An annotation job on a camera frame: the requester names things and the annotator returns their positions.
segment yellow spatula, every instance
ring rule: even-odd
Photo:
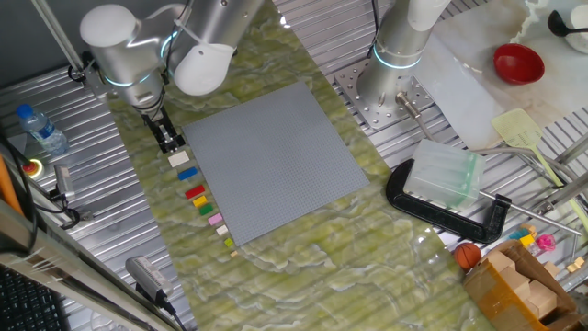
[[[539,162],[541,162],[545,167],[545,170],[547,170],[551,179],[553,179],[553,182],[557,186],[563,185],[537,149],[537,144],[541,141],[543,132],[524,110],[518,108],[504,113],[503,115],[492,119],[492,126],[498,131],[509,146],[528,148],[533,151],[537,156],[537,159],[539,159]],[[575,200],[570,200],[569,203],[571,208],[576,214],[578,214],[586,231],[588,231],[588,217],[586,217],[582,208]]]

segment orange handle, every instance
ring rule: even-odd
[[[18,211],[19,214],[25,216],[22,209],[20,209],[15,188],[12,186],[12,181],[10,180],[10,175],[8,175],[8,169],[2,156],[0,156],[0,191],[2,191],[2,196],[6,203],[15,211]]]

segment red bowl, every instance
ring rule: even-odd
[[[525,85],[541,79],[545,64],[539,54],[519,44],[505,44],[494,53],[494,68],[504,82]]]

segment blue bottle cap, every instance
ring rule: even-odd
[[[33,116],[33,108],[27,104],[20,105],[17,108],[17,115],[21,119],[27,119],[27,118]]]

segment white cup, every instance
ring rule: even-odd
[[[572,29],[588,28],[588,5],[573,8],[570,22]],[[571,33],[566,36],[566,41],[574,50],[588,54],[588,32]]]

